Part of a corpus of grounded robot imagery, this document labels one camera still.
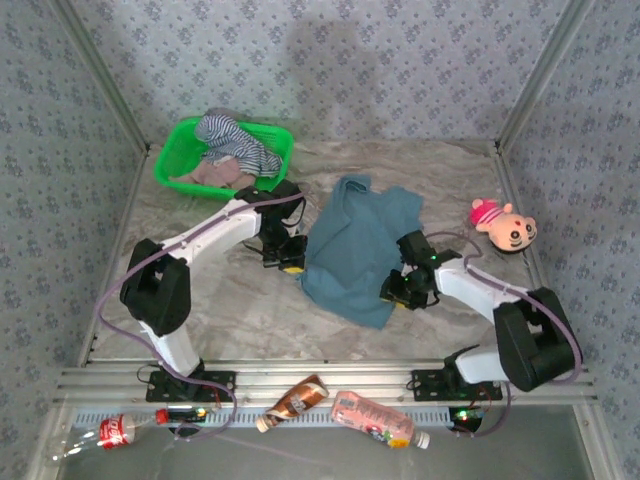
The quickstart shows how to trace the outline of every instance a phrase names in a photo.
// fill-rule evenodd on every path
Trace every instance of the stuffed pig toy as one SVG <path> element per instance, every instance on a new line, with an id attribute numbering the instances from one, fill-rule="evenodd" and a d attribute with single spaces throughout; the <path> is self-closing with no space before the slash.
<path id="1" fill-rule="evenodd" d="M 491 243 L 502 253 L 523 251 L 538 233 L 533 218 L 514 213 L 510 203 L 501 207 L 494 199 L 475 199 L 469 217 L 476 230 L 488 233 Z"/>

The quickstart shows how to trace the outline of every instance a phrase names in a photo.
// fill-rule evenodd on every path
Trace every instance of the bottle label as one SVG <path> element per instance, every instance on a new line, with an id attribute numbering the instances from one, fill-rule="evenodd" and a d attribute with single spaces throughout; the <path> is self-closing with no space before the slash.
<path id="1" fill-rule="evenodd" d="M 124 434 L 122 419 L 124 415 L 107 418 L 100 424 L 100 441 L 105 450 L 129 445 Z"/>

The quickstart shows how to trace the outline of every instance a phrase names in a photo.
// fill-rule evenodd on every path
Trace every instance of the clothing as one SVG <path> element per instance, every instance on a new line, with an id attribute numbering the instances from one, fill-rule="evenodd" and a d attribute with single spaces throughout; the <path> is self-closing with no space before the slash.
<path id="1" fill-rule="evenodd" d="M 476 226 L 479 223 L 491 223 L 504 213 L 500 204 L 495 200 L 482 198 L 480 201 L 482 203 L 478 206 L 471 207 L 471 213 L 469 214 L 469 218 L 473 226 Z"/>
<path id="2" fill-rule="evenodd" d="M 311 227 L 302 290 L 320 307 L 381 329 L 394 304 L 380 299 L 392 269 L 402 270 L 396 242 L 419 230 L 422 197 L 401 187 L 370 190 L 367 175 L 347 175 Z"/>
<path id="3" fill-rule="evenodd" d="M 209 187 L 229 187 L 241 190 L 253 185 L 256 177 L 240 170 L 238 160 L 232 156 L 223 157 L 216 163 L 200 162 L 190 173 L 180 177 L 170 177 L 174 182 L 195 183 Z"/>
<path id="4" fill-rule="evenodd" d="M 209 147 L 202 159 L 214 163 L 231 155 L 238 160 L 240 170 L 256 177 L 275 177 L 282 167 L 282 158 L 242 130 L 228 115 L 205 114 L 195 128 L 195 136 Z"/>

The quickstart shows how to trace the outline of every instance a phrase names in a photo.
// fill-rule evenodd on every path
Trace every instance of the wall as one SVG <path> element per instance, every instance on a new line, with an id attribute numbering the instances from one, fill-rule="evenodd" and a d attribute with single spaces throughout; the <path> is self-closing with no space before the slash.
<path id="1" fill-rule="evenodd" d="M 640 478 L 640 7 L 596 2 L 509 154 L 550 283 Z"/>
<path id="2" fill-rule="evenodd" d="M 140 154 L 46 2 L 0 2 L 0 478 L 75 364 Z"/>
<path id="3" fill-rule="evenodd" d="M 74 3 L 164 143 L 211 106 L 298 138 L 496 138 L 566 0 Z"/>

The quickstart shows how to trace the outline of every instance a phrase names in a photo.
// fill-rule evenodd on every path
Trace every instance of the pink bottle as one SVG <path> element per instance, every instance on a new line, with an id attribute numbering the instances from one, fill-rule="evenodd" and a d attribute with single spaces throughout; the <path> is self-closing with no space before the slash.
<path id="1" fill-rule="evenodd" d="M 413 444 L 426 449 L 431 437 L 415 429 L 404 413 L 361 397 L 354 392 L 338 392 L 331 409 L 333 421 L 360 430 L 391 448 Z"/>

